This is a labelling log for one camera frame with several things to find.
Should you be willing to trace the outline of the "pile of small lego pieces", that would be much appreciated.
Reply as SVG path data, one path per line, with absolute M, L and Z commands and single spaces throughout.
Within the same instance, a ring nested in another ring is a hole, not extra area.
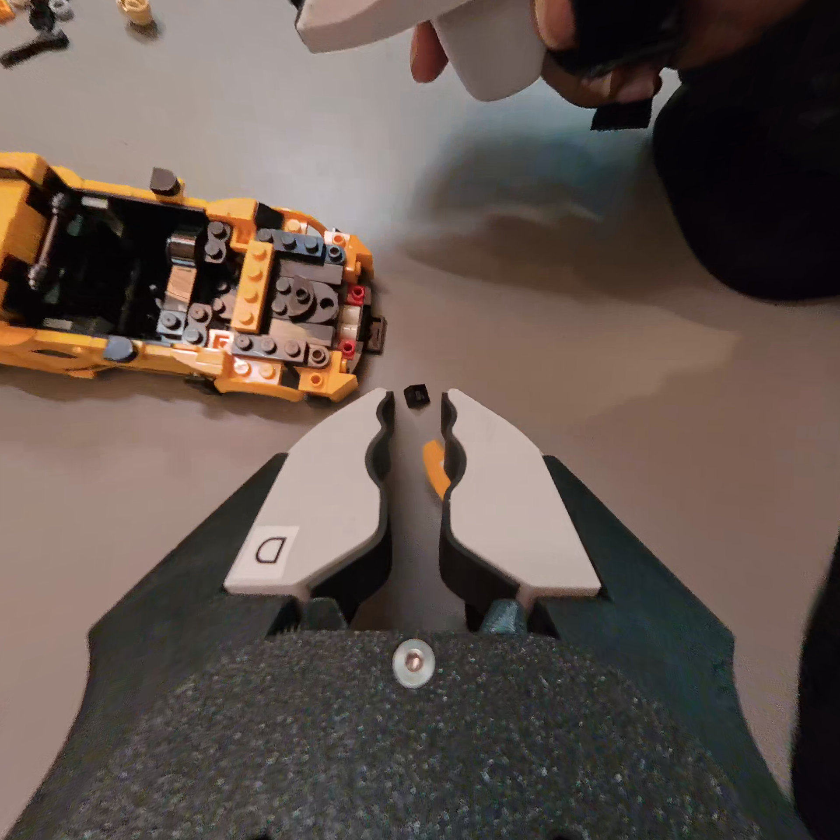
M 69 38 L 60 26 L 74 16 L 70 1 L 2 1 L 2 25 L 26 14 L 35 36 L 1 55 L 1 67 L 12 69 L 37 56 L 68 49 Z

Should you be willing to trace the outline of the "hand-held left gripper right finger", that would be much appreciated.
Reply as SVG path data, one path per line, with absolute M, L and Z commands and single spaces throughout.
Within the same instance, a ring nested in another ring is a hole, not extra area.
M 495 601 L 525 610 L 552 598 L 592 598 L 602 582 L 543 453 L 464 392 L 442 394 L 439 572 L 472 613 Z

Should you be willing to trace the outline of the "orange curved lego piece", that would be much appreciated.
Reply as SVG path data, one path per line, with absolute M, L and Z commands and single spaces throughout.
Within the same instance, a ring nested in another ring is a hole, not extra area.
M 426 442 L 423 446 L 422 457 L 428 484 L 437 498 L 442 501 L 451 485 L 451 479 L 445 468 L 444 443 L 438 439 Z

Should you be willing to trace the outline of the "person's right hand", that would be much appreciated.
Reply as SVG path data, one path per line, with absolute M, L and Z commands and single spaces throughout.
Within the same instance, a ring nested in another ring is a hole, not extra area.
M 593 109 L 593 131 L 643 130 L 650 124 L 653 101 L 663 85 L 663 67 L 656 64 L 618 66 L 597 77 L 561 66 L 559 54 L 574 47 L 571 2 L 534 2 L 535 26 L 546 45 L 542 79 L 563 100 Z

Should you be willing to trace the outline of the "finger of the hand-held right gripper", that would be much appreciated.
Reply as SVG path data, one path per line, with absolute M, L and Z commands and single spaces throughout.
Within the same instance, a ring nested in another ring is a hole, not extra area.
M 388 39 L 460 5 L 460 1 L 296 1 L 295 29 L 312 54 L 325 54 Z

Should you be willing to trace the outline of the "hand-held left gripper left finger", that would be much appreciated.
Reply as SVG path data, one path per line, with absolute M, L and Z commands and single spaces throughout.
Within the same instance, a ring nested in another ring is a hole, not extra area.
M 376 388 L 327 416 L 287 453 L 224 589 L 302 602 L 385 536 L 394 395 Z

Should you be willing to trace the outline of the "dark cloth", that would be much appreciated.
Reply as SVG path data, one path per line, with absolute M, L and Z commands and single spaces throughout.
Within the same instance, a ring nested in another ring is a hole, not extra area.
M 806 628 L 791 763 L 794 805 L 817 839 L 839 838 L 839 544 Z

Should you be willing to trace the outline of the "person's dark clothing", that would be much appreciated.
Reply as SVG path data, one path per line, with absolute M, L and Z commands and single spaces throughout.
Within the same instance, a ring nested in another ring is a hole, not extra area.
M 699 262 L 753 298 L 837 298 L 839 2 L 805 2 L 679 78 L 653 155 Z

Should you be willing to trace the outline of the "yellow lego car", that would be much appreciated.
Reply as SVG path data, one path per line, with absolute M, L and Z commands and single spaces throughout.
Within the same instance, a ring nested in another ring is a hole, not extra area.
M 83 178 L 1 155 L 2 366 L 178 376 L 212 393 L 338 403 L 380 354 L 370 250 L 314 217 Z

